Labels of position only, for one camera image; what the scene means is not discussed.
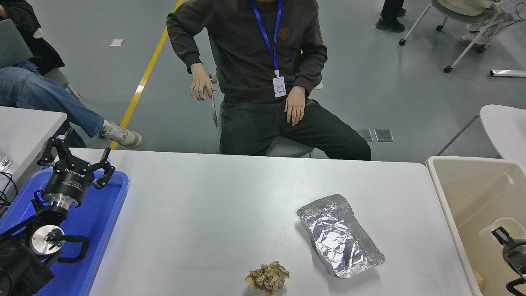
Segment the person's left hand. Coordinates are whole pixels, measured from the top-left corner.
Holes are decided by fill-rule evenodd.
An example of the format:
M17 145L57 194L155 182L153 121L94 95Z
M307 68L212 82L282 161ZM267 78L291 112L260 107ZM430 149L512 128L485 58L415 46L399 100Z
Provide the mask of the person's left hand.
M297 125L304 118L305 105L305 88L294 86L287 96L284 107L287 123L292 126Z

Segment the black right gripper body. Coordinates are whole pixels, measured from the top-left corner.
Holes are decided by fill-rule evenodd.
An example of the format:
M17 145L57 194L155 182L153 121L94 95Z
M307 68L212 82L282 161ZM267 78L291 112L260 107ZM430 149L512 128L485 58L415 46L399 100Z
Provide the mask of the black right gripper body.
M525 242L505 245L505 260L510 268L520 277L526 276L526 244Z

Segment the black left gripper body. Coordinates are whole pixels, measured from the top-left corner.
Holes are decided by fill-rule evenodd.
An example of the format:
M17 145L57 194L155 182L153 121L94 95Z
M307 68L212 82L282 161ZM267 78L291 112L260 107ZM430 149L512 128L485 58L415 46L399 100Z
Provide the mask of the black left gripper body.
M67 159L59 160L54 164L54 171L43 190L43 200L50 203L58 195L72 198L76 203L84 201L90 182L94 174L88 170L90 163L73 159L73 165Z

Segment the person's right hand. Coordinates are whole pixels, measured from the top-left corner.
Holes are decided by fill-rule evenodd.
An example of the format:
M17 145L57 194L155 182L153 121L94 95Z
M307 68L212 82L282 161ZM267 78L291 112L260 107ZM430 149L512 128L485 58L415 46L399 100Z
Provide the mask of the person's right hand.
M212 85L212 81L201 62L196 62L190 66L192 82L190 84L189 94L197 101L204 101L206 95L211 98L217 89Z

